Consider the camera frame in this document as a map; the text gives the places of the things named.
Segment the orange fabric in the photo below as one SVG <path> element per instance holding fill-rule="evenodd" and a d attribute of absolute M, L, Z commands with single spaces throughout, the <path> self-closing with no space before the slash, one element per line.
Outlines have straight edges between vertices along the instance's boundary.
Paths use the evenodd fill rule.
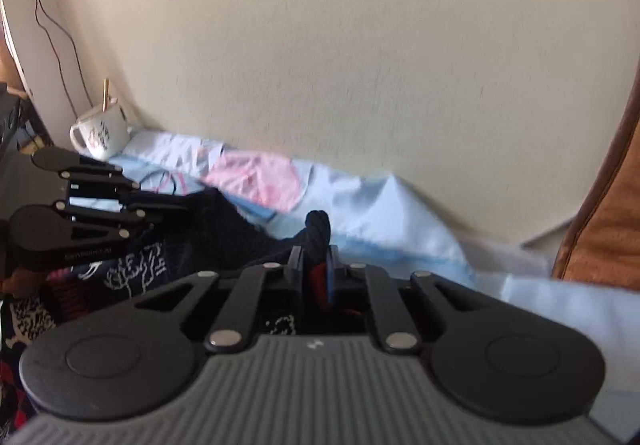
<path fill-rule="evenodd" d="M 556 258 L 553 275 L 640 291 L 640 68 L 600 173 Z"/>
<path fill-rule="evenodd" d="M 316 298 L 316 303 L 322 310 L 329 307 L 326 295 L 326 263 L 320 263 L 309 272 L 309 282 Z"/>
<path fill-rule="evenodd" d="M 15 66 L 14 58 L 4 41 L 2 22 L 0 22 L 0 82 L 6 82 L 7 86 L 18 89 L 18 91 L 23 90 L 18 68 Z"/>

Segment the black circular pad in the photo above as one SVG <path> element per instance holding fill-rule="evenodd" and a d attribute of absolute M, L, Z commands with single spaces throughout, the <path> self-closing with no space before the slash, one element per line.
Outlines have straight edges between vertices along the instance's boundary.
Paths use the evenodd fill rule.
<path fill-rule="evenodd" d="M 23 353 L 20 377 L 36 406 L 109 421 L 151 411 L 188 385 L 194 349 L 170 316 L 116 308 L 90 317 L 44 333 Z"/>
<path fill-rule="evenodd" d="M 518 425 L 556 423 L 588 411 L 605 372 L 587 337 L 510 308 L 460 313 L 435 343 L 431 370 L 464 407 Z"/>

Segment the mug handle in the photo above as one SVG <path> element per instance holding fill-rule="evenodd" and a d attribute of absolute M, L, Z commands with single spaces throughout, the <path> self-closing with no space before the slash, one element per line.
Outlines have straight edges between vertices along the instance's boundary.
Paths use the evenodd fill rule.
<path fill-rule="evenodd" d="M 78 154 L 87 154 L 89 149 L 87 149 L 86 145 L 82 146 L 78 142 L 79 130 L 80 128 L 77 123 L 72 125 L 71 128 L 69 129 L 69 138 L 71 139 L 71 145 L 74 146 L 74 149 L 76 149 L 76 152 L 78 152 Z"/>

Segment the brown cushion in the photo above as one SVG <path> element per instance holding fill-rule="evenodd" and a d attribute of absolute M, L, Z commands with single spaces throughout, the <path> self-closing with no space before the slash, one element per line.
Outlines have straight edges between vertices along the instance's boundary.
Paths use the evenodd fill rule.
<path fill-rule="evenodd" d="M 569 226 L 553 276 L 640 290 L 640 66 L 598 177 Z"/>

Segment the white mug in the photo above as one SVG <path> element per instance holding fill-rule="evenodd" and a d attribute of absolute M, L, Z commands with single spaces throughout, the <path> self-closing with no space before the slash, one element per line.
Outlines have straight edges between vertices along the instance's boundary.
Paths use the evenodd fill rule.
<path fill-rule="evenodd" d="M 129 143 L 124 111 L 117 99 L 112 99 L 111 104 L 104 112 L 102 105 L 91 108 L 69 129 L 71 144 L 80 154 L 88 153 L 97 160 L 105 161 Z"/>

